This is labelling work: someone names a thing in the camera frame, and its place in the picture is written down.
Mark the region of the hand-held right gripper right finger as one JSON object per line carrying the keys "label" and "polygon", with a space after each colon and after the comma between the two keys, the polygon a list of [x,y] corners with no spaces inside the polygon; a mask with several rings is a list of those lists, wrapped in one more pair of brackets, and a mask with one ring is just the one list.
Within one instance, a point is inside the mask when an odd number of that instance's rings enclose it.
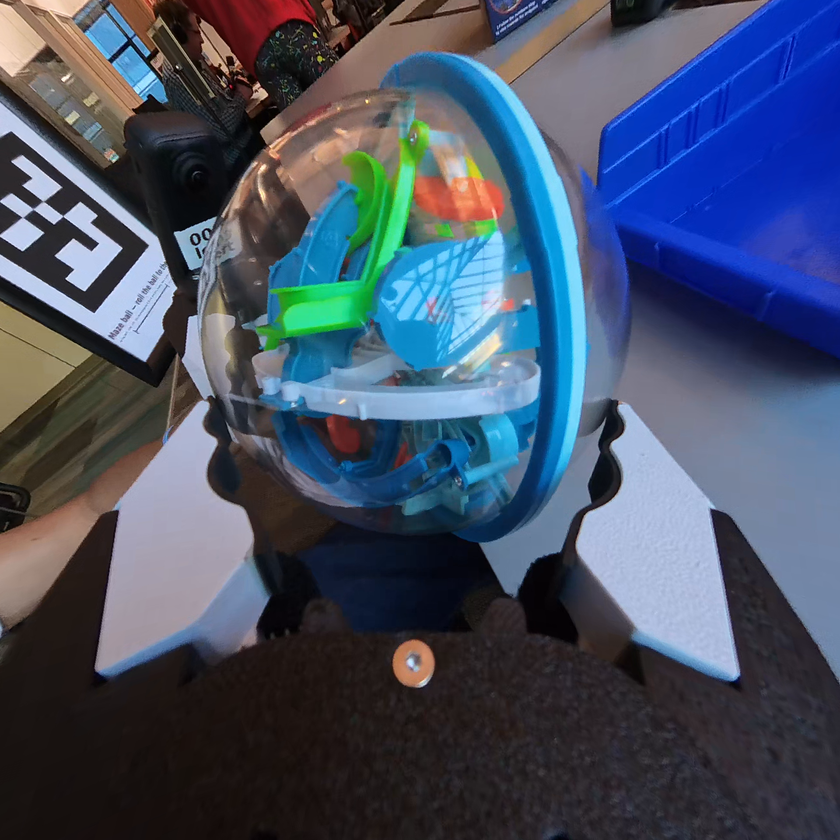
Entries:
{"label": "hand-held right gripper right finger", "polygon": [[607,415],[565,548],[561,599],[583,650],[633,644],[718,680],[741,675],[713,506],[630,405]]}

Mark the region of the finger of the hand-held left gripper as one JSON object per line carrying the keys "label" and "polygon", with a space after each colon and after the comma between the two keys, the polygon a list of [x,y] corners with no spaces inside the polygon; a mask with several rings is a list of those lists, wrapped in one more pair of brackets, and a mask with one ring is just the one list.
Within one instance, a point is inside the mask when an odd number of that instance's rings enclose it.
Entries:
{"label": "finger of the hand-held left gripper", "polygon": [[258,335],[256,328],[265,325],[265,317],[255,322],[242,324],[236,316],[221,312],[191,316],[187,320],[186,345],[182,362],[202,398],[215,396],[213,376],[222,382],[222,395],[235,391],[233,375],[226,372],[232,359],[231,352],[224,347],[224,341],[234,328],[244,328],[245,336],[256,338],[258,351],[265,348],[265,338]]}

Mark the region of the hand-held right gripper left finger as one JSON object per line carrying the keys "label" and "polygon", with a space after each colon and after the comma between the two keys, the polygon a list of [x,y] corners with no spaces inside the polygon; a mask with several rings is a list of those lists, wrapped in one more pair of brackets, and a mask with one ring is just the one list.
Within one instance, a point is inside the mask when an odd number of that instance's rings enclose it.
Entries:
{"label": "hand-held right gripper left finger", "polygon": [[121,498],[95,669],[114,677],[183,645],[214,663],[257,643],[269,594],[245,510],[207,479],[199,402]]}

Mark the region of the clear plastic maze ball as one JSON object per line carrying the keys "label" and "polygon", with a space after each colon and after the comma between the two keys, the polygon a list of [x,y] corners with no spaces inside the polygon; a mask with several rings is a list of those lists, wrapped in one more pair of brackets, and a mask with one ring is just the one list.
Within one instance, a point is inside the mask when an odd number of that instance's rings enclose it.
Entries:
{"label": "clear plastic maze ball", "polygon": [[592,181],[478,61],[409,56],[232,187],[197,315],[242,324],[213,402],[281,485],[378,532],[487,543],[603,426],[631,317]]}

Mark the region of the person's left forearm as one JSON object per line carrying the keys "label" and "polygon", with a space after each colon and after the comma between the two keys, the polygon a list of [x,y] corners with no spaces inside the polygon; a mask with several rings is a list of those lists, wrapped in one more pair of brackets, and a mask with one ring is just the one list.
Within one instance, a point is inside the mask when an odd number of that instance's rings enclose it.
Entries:
{"label": "person's left forearm", "polygon": [[30,615],[56,582],[100,517],[112,511],[163,444],[154,441],[124,456],[79,496],[1,535],[3,631]]}

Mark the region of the black framed printed sign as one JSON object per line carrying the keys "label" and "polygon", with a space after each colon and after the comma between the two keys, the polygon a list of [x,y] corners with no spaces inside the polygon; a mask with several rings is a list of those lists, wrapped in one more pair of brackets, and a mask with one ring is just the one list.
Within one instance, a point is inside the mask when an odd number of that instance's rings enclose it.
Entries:
{"label": "black framed printed sign", "polygon": [[175,356],[175,283],[144,216],[7,85],[1,96],[2,302],[149,385]]}

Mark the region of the person's blue jeans leg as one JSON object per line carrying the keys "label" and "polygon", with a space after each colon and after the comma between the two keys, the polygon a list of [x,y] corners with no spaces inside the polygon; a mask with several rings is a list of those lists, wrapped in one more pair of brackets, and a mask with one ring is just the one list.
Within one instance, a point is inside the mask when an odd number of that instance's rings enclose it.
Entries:
{"label": "person's blue jeans leg", "polygon": [[481,547],[452,533],[404,536],[341,523],[297,556],[360,633],[454,632],[467,626],[469,596],[499,588]]}

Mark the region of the dark blue printed box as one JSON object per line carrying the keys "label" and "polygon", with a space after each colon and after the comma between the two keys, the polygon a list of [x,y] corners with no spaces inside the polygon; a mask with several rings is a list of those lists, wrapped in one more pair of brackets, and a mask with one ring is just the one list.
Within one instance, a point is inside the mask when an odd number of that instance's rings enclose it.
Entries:
{"label": "dark blue printed box", "polygon": [[493,44],[534,19],[555,1],[482,1]]}

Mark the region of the blue plastic bin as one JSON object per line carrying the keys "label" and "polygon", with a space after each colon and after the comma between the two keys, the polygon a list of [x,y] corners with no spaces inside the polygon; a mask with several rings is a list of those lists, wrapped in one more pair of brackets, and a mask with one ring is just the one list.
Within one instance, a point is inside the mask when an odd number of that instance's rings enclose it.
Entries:
{"label": "blue plastic bin", "polygon": [[839,356],[839,2],[768,2],[602,130],[629,261]]}

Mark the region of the small black device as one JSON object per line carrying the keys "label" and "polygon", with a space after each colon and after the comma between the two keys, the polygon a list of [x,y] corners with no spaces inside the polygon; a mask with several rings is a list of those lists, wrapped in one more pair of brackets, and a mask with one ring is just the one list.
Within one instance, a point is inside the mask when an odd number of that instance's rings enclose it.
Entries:
{"label": "small black device", "polygon": [[650,23],[678,2],[675,0],[610,1],[611,23],[614,28],[627,28]]}

